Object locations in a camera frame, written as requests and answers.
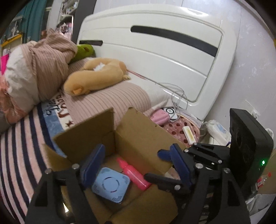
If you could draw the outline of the pink spray bottle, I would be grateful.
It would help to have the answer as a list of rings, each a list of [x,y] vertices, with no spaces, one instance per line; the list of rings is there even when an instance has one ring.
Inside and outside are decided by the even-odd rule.
[[[125,160],[117,158],[117,162],[123,173],[129,177],[129,179],[142,191],[147,190],[151,183],[144,179],[144,176],[137,171],[132,165],[128,164]]]

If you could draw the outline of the light blue square device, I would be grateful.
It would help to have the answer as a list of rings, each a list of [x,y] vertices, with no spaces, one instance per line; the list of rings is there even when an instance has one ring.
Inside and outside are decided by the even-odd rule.
[[[121,203],[131,180],[123,173],[103,167],[92,185],[92,192],[114,203]]]

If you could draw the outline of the wet wipes pack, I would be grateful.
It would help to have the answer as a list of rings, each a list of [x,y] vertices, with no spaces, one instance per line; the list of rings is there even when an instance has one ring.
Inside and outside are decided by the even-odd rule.
[[[216,120],[204,122],[202,130],[209,134],[209,144],[227,146],[231,142],[230,132]]]

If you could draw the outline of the white rectangular stick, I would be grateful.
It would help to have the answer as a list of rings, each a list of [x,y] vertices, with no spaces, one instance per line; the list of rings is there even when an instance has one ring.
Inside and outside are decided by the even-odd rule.
[[[189,126],[184,126],[183,132],[186,136],[186,139],[187,139],[189,145],[193,145],[194,143],[196,143],[193,132]]]

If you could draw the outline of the striped plush blanket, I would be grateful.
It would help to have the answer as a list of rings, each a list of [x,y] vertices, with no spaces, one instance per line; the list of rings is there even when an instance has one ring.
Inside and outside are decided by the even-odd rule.
[[[34,190],[48,167],[43,145],[64,156],[53,138],[73,125],[58,92],[1,135],[1,197],[17,222],[24,223]]]

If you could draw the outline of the polka dot pink cushion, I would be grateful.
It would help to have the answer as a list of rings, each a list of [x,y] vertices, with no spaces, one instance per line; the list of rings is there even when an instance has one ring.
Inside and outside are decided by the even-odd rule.
[[[146,115],[148,118],[152,115],[154,112],[153,109],[150,109],[146,112],[144,112],[144,115]],[[186,136],[183,132],[184,126],[189,126],[193,132],[194,138],[196,142],[199,142],[200,139],[200,124],[197,124],[195,121],[192,120],[188,115],[184,113],[183,110],[176,111],[179,115],[178,120],[171,122],[169,120],[168,123],[161,125],[160,127],[163,128],[165,131],[167,131],[170,135],[172,135],[174,138],[176,138],[178,141],[183,143],[186,147],[189,147],[191,145],[188,144],[188,141],[186,139]]]

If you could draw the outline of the brown cardboard box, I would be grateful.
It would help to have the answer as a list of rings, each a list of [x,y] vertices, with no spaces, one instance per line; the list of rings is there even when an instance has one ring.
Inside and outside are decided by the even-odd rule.
[[[121,172],[117,159],[122,158],[142,174],[157,175],[164,175],[171,168],[169,162],[158,158],[157,152],[177,142],[134,108],[128,109],[118,126],[114,126],[114,112],[109,109],[57,135],[54,140],[64,152],[63,156],[48,145],[43,147],[47,167],[54,171],[82,162],[96,145],[103,144],[105,167]],[[91,189],[85,191],[85,196],[99,223],[170,223],[177,215],[173,196],[156,185],[141,191],[131,184],[119,204],[97,196]]]

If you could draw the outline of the pink pouch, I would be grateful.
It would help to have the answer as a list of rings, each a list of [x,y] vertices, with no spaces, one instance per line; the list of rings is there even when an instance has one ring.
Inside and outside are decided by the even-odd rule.
[[[169,122],[169,114],[163,109],[158,109],[152,113],[150,120],[155,124],[161,126]]]

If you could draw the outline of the white round gadget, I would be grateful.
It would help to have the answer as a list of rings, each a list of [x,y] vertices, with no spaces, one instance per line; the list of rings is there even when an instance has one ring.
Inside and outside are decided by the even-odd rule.
[[[169,120],[171,122],[178,120],[179,115],[173,107],[163,107],[162,109],[169,114]]]

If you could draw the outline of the pink ribbed pillow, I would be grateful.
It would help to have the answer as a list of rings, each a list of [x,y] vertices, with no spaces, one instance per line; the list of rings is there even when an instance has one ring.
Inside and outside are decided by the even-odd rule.
[[[114,111],[115,127],[130,107],[135,108],[147,117],[151,116],[153,112],[146,91],[128,81],[76,97],[68,95],[63,90],[61,93],[74,124],[79,124],[110,108],[113,108]]]

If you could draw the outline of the white bed headboard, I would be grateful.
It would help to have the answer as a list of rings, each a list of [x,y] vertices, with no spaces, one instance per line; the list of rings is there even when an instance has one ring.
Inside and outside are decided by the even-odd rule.
[[[137,4],[87,16],[78,43],[91,44],[98,57],[161,84],[182,108],[204,120],[233,63],[237,39],[229,22],[186,7]]]

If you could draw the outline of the tan plush toy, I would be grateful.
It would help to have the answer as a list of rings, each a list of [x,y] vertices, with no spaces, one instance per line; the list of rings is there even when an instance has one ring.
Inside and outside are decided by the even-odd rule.
[[[79,96],[130,79],[127,67],[122,61],[95,58],[87,61],[79,71],[70,74],[63,89],[70,96]]]

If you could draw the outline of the rolled striped duvet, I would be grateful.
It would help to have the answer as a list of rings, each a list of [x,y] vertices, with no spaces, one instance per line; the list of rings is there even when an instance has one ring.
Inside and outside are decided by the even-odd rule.
[[[13,50],[1,76],[1,132],[56,94],[77,51],[75,43],[52,29],[45,39]]]

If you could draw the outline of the green plush toy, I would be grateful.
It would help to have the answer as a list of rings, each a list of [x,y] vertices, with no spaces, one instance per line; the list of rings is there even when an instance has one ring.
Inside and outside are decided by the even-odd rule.
[[[70,63],[77,62],[79,60],[82,60],[86,57],[94,57],[95,56],[95,50],[92,45],[90,44],[80,44],[77,45],[77,53],[74,56],[72,60],[70,60]]]

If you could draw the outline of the magenta gift bag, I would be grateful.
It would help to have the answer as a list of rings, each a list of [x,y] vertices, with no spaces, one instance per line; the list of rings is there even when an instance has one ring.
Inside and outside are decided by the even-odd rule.
[[[9,54],[1,56],[1,74],[2,75],[5,73],[5,70],[7,68],[8,59],[9,59]]]

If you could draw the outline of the yellow shelf unit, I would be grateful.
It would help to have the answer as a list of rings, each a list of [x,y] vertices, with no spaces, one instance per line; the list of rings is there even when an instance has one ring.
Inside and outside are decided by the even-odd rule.
[[[16,34],[11,38],[8,38],[5,42],[3,42],[3,44],[1,44],[1,52],[3,52],[4,49],[8,49],[8,51],[12,52],[22,44],[22,38],[22,34]]]

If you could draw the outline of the teal curtain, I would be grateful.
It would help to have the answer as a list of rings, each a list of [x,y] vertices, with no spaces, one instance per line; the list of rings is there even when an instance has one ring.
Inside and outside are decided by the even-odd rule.
[[[1,43],[16,34],[22,35],[22,42],[39,41],[47,0],[30,1],[11,21],[1,37]]]

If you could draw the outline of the dark bookshelf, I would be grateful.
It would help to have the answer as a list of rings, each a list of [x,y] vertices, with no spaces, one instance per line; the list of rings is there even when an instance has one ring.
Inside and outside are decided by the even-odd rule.
[[[56,28],[69,26],[69,39],[77,43],[83,20],[93,14],[97,0],[63,1]]]

